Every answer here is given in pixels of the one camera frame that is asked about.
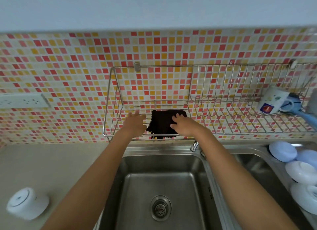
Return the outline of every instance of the person's left hand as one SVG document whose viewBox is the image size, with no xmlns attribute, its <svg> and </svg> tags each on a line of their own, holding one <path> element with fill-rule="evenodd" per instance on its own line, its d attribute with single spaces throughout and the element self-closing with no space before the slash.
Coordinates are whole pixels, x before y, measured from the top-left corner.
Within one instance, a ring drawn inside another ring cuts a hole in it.
<svg viewBox="0 0 317 230">
<path fill-rule="evenodd" d="M 146 130 L 146 125 L 143 124 L 145 118 L 146 115 L 139 115 L 139 110 L 136 110 L 134 114 L 129 112 L 120 131 L 132 138 L 141 136 Z"/>
</svg>

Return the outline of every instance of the stainless steel sink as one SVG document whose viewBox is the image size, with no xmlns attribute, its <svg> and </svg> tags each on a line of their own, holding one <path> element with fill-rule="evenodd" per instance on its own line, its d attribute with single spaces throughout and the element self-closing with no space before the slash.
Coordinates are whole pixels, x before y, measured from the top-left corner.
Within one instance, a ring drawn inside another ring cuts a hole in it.
<svg viewBox="0 0 317 230">
<path fill-rule="evenodd" d="M 222 229 L 202 160 L 123 157 L 99 229 Z"/>
<path fill-rule="evenodd" d="M 317 230 L 317 216 L 301 209 L 288 192 L 294 181 L 285 164 L 268 152 L 269 143 L 232 141 L 224 146 L 299 229 Z M 201 150 L 191 152 L 191 144 L 129 146 L 95 230 L 241 229 Z M 307 141 L 293 145 L 298 150 L 317 149 Z"/>
<path fill-rule="evenodd" d="M 234 156 L 275 199 L 299 229 L 313 230 L 290 193 L 261 157 L 253 154 L 234 154 Z"/>
</svg>

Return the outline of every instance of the black cloth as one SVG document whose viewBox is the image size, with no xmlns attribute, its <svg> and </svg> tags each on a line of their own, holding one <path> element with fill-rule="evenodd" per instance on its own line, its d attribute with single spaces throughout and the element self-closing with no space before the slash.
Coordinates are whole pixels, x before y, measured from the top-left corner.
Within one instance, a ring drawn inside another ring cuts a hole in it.
<svg viewBox="0 0 317 230">
<path fill-rule="evenodd" d="M 149 127 L 146 129 L 151 134 L 177 134 L 177 132 L 170 127 L 170 124 L 176 124 L 172 120 L 172 116 L 176 116 L 176 114 L 183 115 L 187 117 L 186 112 L 182 110 L 166 110 L 166 111 L 152 111 L 152 118 Z M 157 139 L 163 139 L 164 137 L 171 136 L 157 136 Z"/>
</svg>

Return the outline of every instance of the beige countertop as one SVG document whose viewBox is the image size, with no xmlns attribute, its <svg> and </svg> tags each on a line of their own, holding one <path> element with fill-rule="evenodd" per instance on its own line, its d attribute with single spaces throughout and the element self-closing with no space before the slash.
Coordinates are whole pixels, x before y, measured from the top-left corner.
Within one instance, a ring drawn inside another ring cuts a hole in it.
<svg viewBox="0 0 317 230">
<path fill-rule="evenodd" d="M 10 145 L 0 149 L 0 228 L 38 230 L 53 209 L 106 147 L 106 143 Z M 50 204 L 32 221 L 6 212 L 18 190 L 31 187 L 47 193 Z"/>
</svg>

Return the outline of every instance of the bowl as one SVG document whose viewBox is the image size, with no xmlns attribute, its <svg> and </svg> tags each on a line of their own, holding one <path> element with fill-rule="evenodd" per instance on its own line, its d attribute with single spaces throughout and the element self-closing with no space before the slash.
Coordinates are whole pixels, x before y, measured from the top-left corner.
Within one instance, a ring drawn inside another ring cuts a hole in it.
<svg viewBox="0 0 317 230">
<path fill-rule="evenodd" d="M 271 154 L 282 162 L 293 161 L 297 156 L 297 150 L 286 141 L 276 141 L 268 146 Z"/>
<path fill-rule="evenodd" d="M 285 165 L 285 170 L 293 180 L 306 185 L 317 184 L 317 170 L 302 161 L 292 161 Z"/>
<path fill-rule="evenodd" d="M 298 205 L 307 212 L 317 215 L 317 187 L 293 183 L 290 190 Z"/>
<path fill-rule="evenodd" d="M 306 162 L 317 169 L 317 152 L 313 150 L 303 150 L 298 152 L 296 160 Z"/>
</svg>

